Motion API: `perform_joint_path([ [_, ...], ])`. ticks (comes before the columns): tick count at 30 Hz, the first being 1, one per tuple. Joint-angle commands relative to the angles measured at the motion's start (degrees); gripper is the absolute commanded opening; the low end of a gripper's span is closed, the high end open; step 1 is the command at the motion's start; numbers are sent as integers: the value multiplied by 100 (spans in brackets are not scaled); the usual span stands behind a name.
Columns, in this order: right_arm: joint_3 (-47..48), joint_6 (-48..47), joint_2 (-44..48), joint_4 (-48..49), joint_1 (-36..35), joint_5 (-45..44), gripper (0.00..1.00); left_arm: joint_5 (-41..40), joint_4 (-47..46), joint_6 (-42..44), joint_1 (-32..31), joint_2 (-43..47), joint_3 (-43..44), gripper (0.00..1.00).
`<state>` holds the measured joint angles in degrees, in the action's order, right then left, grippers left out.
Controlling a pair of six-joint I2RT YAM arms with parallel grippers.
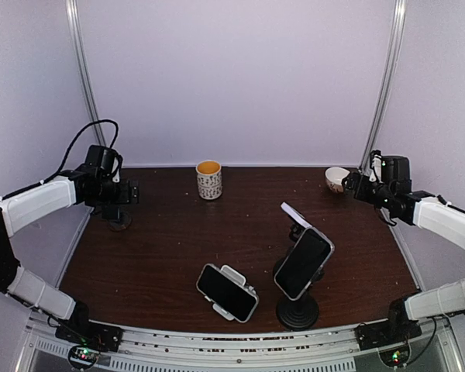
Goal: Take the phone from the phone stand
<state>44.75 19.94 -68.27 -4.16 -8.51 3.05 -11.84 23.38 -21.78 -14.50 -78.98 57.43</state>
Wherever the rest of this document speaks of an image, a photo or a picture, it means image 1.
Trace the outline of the large black phone silver edge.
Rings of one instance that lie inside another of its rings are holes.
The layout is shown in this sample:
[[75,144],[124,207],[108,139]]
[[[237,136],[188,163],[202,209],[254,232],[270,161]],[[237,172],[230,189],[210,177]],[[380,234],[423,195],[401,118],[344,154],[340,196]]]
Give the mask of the large black phone silver edge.
[[334,252],[334,244],[315,227],[303,231],[274,274],[274,283],[297,301]]

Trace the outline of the black round-base phone stand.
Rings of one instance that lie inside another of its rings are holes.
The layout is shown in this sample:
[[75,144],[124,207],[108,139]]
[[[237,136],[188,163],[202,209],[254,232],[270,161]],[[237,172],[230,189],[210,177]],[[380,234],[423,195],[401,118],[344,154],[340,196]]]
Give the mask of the black round-base phone stand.
[[[274,265],[273,279],[276,270],[279,268],[283,260],[284,258],[278,260]],[[297,301],[291,301],[282,292],[283,297],[276,305],[276,316],[279,323],[282,324],[283,327],[292,331],[303,331],[310,329],[317,322],[320,313],[319,304],[310,295],[310,289],[312,285],[315,282],[320,281],[323,276],[324,268],[322,268],[319,271],[319,274],[312,279],[312,283]]]

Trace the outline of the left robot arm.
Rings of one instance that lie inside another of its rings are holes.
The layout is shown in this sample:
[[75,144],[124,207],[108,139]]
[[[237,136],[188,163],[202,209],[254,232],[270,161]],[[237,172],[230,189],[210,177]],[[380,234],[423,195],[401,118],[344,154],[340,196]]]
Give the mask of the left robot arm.
[[140,190],[136,181],[121,177],[121,167],[122,156],[116,150],[92,145],[76,169],[60,170],[36,185],[0,197],[0,293],[66,321],[67,333],[80,344],[96,336],[87,306],[23,267],[11,238],[43,217],[80,204],[100,212],[113,230],[127,228],[131,218],[121,207],[138,203]]

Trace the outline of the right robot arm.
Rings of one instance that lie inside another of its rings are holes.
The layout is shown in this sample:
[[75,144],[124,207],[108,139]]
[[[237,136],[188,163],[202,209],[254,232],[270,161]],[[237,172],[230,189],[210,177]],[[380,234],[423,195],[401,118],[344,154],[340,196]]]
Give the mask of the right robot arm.
[[[441,195],[413,191],[407,157],[384,156],[374,150],[369,165],[367,173],[346,175],[342,179],[343,190],[351,191],[356,200],[375,209],[385,209],[391,222],[399,219],[428,230],[465,251],[465,210]],[[465,313],[465,279],[392,302],[381,333],[387,341],[395,343],[420,319],[462,313]]]

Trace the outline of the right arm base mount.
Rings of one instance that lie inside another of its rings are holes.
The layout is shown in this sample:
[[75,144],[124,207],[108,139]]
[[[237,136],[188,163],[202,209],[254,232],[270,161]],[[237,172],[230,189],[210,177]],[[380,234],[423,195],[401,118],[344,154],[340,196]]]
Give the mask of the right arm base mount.
[[412,361],[410,341],[422,335],[419,323],[408,318],[405,300],[393,301],[387,319],[375,323],[360,323],[355,328],[361,351],[379,349],[379,357],[386,367],[405,367]]

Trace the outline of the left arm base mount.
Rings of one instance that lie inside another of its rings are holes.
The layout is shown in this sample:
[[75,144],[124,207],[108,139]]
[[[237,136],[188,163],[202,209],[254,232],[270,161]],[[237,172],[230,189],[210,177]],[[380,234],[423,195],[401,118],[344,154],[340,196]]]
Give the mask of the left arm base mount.
[[49,315],[47,324],[56,329],[58,339],[73,343],[67,361],[79,371],[92,368],[103,353],[117,352],[122,341],[122,328],[91,321],[88,306],[81,301],[68,320]]

